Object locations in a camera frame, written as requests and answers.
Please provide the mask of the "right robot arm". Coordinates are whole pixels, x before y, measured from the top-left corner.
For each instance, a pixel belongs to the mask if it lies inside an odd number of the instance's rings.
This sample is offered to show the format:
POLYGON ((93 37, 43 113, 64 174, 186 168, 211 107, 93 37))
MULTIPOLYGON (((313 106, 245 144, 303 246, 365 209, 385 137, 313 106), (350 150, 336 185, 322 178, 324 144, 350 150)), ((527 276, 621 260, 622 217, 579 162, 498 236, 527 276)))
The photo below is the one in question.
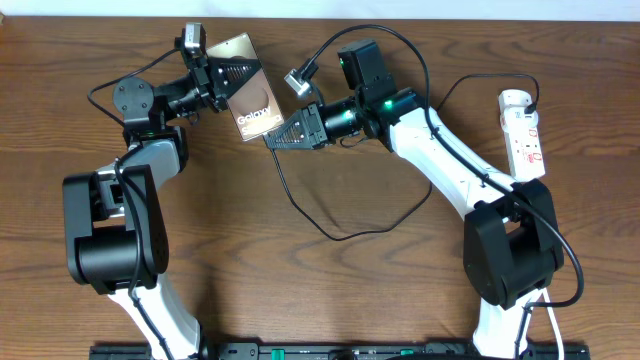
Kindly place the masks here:
POLYGON ((531 312, 549 303, 549 284, 564 263, 553 200, 542 182, 536 95, 499 94, 509 161, 501 171, 455 136, 424 97, 396 86, 374 40, 350 43, 338 58, 351 95, 297 110, 266 135, 267 147, 319 150, 361 135, 416 167, 463 221, 464 270, 481 299, 475 350, 499 359, 524 355, 531 312))

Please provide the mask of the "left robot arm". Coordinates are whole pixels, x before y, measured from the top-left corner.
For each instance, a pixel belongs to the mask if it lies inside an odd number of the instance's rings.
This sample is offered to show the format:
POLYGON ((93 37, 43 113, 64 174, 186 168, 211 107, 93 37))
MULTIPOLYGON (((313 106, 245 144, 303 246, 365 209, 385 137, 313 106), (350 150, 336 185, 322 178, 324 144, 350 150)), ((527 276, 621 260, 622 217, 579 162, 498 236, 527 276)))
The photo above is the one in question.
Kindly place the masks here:
POLYGON ((153 86, 138 71, 109 81, 127 150, 98 170, 69 175, 62 185, 66 261, 71 277, 120 305, 143 333, 144 345, 94 345, 92 359, 216 359, 218 349, 189 313, 166 274, 168 235, 159 188, 189 158, 186 130, 201 110, 228 101, 262 68, 255 53, 215 55, 186 36, 171 50, 183 77, 153 86))

